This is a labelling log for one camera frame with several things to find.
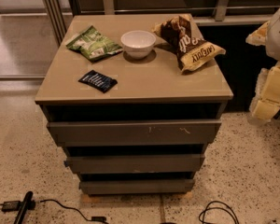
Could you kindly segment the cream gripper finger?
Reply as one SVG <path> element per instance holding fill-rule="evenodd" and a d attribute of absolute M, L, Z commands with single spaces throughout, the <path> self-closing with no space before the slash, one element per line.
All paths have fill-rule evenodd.
<path fill-rule="evenodd" d="M 264 46 L 269 23 L 269 21 L 264 22 L 257 30 L 246 38 L 245 42 L 253 46 Z"/>
<path fill-rule="evenodd" d="M 280 62 L 258 75 L 249 111 L 254 119 L 269 121 L 280 114 Z"/>

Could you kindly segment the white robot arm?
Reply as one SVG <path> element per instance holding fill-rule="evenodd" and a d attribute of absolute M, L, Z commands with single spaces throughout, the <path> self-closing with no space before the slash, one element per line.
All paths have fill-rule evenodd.
<path fill-rule="evenodd" d="M 246 43 L 264 46 L 266 54 L 277 60 L 270 70 L 262 68 L 258 75 L 255 97 L 249 112 L 255 122 L 268 122 L 280 117 L 280 8 L 269 21 L 250 34 Z"/>

